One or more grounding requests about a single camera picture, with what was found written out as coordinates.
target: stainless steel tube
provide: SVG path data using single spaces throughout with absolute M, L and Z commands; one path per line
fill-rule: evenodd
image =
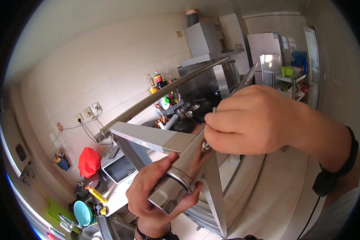
M 228 61 L 229 57 L 226 57 L 222 60 L 219 60 L 215 63 L 211 63 L 208 64 L 200 69 L 197 69 L 179 79 L 177 79 L 176 81 L 174 81 L 173 83 L 165 86 L 164 88 L 158 90 L 157 92 L 155 92 L 152 95 L 149 95 L 148 97 L 144 98 L 143 100 L 141 100 L 140 102 L 138 102 L 137 104 L 135 104 L 133 107 L 131 107 L 130 109 L 128 109 L 127 111 L 125 111 L 124 113 L 120 114 L 120 116 L 118 116 L 117 118 L 113 119 L 112 121 L 110 121 L 107 125 L 105 125 L 102 129 L 100 129 L 100 132 L 97 133 L 94 136 L 94 140 L 99 143 L 101 141 L 103 141 L 104 139 L 108 138 L 110 136 L 110 132 L 109 132 L 109 127 L 112 126 L 113 124 L 115 124 L 116 122 L 127 122 L 130 119 L 132 119 L 134 116 L 136 116 L 137 114 L 139 114 L 140 112 L 142 112 L 144 109 L 148 108 L 150 105 L 154 104 L 157 100 L 159 100 L 160 98 L 162 98 L 165 94 L 170 93 L 171 91 L 173 91 L 174 89 L 176 89 L 179 85 L 193 79 L 194 77 L 196 77 L 197 75 L 201 74 L 202 72 L 216 66 L 219 65 L 225 61 Z
M 239 86 L 233 91 L 240 90 L 248 85 L 253 78 L 257 63 L 247 73 Z M 159 209 L 170 214 L 185 194 L 190 194 L 195 189 L 197 182 L 204 172 L 208 160 L 216 151 L 211 149 L 204 138 L 204 128 L 188 144 L 172 167 L 166 172 L 166 176 L 149 195 L 148 200 Z

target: sink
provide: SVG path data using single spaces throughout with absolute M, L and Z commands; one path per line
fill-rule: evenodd
M 98 223 L 93 223 L 84 228 L 80 234 L 80 240 L 103 240 Z

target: teal bowl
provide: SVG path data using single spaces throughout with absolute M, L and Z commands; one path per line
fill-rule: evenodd
M 77 221 L 83 226 L 88 226 L 92 221 L 92 211 L 82 201 L 75 202 L 73 205 L 73 213 L 75 214 Z

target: ceiling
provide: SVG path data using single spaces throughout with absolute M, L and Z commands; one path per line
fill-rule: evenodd
M 21 33 L 11 56 L 5 86 L 19 82 L 34 66 L 73 39 L 111 23 L 185 12 L 221 17 L 267 12 L 302 12 L 309 0 L 44 0 Z

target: person's left hand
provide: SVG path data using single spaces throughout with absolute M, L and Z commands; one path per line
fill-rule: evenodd
M 177 153 L 172 152 L 159 161 L 153 162 L 143 167 L 135 176 L 131 186 L 126 192 L 128 198 L 128 209 L 140 218 L 144 218 L 157 225 L 164 225 L 177 217 L 179 214 L 197 204 L 199 194 L 203 187 L 202 182 L 196 183 L 195 190 L 180 201 L 171 214 L 167 214 L 158 209 L 148 201 L 148 196 L 152 192 L 157 182 L 165 174 L 172 162 L 177 159 Z

